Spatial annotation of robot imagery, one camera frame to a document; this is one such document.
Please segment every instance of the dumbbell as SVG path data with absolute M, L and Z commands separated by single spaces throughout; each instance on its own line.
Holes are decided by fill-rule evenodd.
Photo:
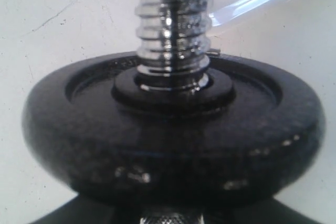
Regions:
M 315 92 L 212 50 L 211 0 L 140 2 L 137 52 L 73 63 L 29 94 L 23 131 L 43 167 L 146 224 L 206 222 L 207 209 L 251 205 L 298 179 L 323 139 Z

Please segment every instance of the white surface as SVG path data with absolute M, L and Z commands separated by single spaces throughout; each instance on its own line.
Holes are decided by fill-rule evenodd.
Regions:
M 74 196 L 46 174 L 24 144 L 20 115 L 32 86 L 74 61 L 136 49 L 138 0 L 0 0 L 0 223 L 28 223 Z M 336 0 L 291 0 L 223 28 L 222 52 L 268 62 L 305 79 L 327 114 L 317 163 L 278 198 L 336 223 Z

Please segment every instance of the white floor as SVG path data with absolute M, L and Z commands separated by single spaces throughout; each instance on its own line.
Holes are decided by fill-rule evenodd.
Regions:
M 34 161 L 20 115 L 32 86 L 88 57 L 136 49 L 138 0 L 0 0 L 0 223 L 28 223 L 75 194 Z M 277 196 L 323 223 L 336 223 L 336 0 L 261 7 L 216 30 L 213 47 L 305 79 L 326 109 L 326 143 L 314 167 Z

